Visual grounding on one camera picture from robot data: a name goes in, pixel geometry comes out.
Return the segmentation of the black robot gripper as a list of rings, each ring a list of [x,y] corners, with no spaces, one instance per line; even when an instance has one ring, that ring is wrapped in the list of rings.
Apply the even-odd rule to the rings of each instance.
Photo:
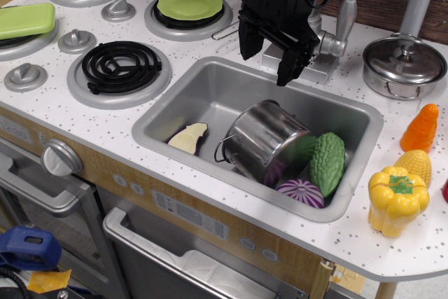
[[[276,85],[299,77],[319,39],[308,23],[314,0],[241,0],[239,47],[244,60],[258,54],[267,39],[283,50]]]

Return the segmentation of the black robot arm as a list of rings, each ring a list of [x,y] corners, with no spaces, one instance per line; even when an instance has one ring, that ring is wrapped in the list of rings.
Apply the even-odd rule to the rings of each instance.
[[[278,86],[285,86],[309,64],[320,40],[308,18],[315,0],[241,0],[239,47],[244,60],[258,54],[265,39],[283,50],[277,70]]]

